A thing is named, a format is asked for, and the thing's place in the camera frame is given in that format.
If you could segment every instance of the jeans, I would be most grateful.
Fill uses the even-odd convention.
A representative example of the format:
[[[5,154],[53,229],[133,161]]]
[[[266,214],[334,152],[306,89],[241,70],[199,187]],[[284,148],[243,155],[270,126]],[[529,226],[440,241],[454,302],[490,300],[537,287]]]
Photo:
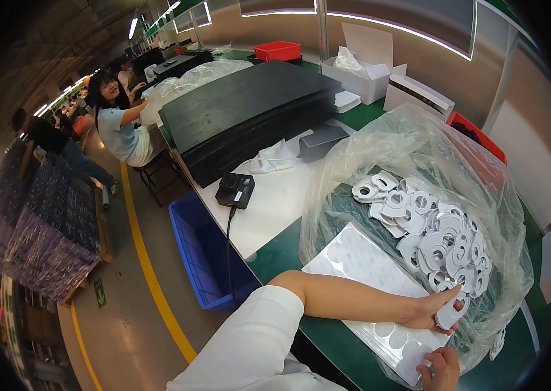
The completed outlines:
[[[68,140],[63,152],[61,152],[61,156],[67,160],[74,173],[84,176],[86,179],[92,176],[109,189],[115,184],[115,178],[95,161],[89,160],[89,158],[84,156],[80,147],[78,147],[73,139],[70,138]]]

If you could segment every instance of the stack of black foam sheets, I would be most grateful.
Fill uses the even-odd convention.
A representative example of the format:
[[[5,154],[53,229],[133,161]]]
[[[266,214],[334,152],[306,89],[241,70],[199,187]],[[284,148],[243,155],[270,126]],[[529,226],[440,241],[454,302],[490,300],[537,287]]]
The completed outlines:
[[[322,74],[268,61],[196,88],[159,114],[193,179],[206,187],[259,150],[332,118],[341,91]]]

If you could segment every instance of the green arrow sign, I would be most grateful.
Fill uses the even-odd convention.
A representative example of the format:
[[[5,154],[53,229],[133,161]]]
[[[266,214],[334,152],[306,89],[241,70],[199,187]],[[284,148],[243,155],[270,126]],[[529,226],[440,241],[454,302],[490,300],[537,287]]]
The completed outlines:
[[[102,279],[98,278],[94,283],[95,297],[97,298],[98,308],[102,308],[106,304],[106,296],[104,296],[104,287],[102,286]]]

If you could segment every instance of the red plastic crate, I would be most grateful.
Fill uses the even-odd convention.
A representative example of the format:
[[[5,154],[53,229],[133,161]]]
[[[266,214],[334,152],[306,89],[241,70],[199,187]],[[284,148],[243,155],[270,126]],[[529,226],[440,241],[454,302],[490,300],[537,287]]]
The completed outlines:
[[[276,41],[254,46],[254,52],[256,57],[263,61],[271,61],[272,59],[288,61],[302,56],[301,47],[302,45],[299,43]]]
[[[454,111],[447,119],[447,124],[449,126],[451,126],[452,123],[463,124],[467,127],[468,130],[475,132],[477,138],[479,138],[480,142],[482,143],[482,146],[486,148],[490,153],[495,155],[495,157],[501,160],[506,166],[508,165],[506,161],[506,154],[497,146],[497,144],[493,143],[492,140],[488,138],[488,136],[486,136],[480,129],[477,129],[477,127],[474,124],[470,123],[465,117]]]

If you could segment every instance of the long black hair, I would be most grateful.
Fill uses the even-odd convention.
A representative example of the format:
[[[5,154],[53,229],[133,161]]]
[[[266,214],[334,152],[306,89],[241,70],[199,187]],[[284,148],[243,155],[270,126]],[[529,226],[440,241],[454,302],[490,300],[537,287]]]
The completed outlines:
[[[117,95],[117,97],[115,98],[114,105],[102,96],[102,91],[101,91],[102,85],[107,84],[111,81],[116,81],[117,86],[119,87],[119,95]],[[119,108],[122,110],[126,110],[130,108],[130,99],[128,99],[128,96],[125,94],[123,85],[121,84],[121,82],[119,82],[119,79],[117,79],[117,74],[107,69],[103,69],[93,75],[93,77],[91,78],[91,81],[89,81],[89,95],[92,96],[93,102],[95,104],[95,128],[96,129],[97,129],[97,116],[100,113],[100,109]]]

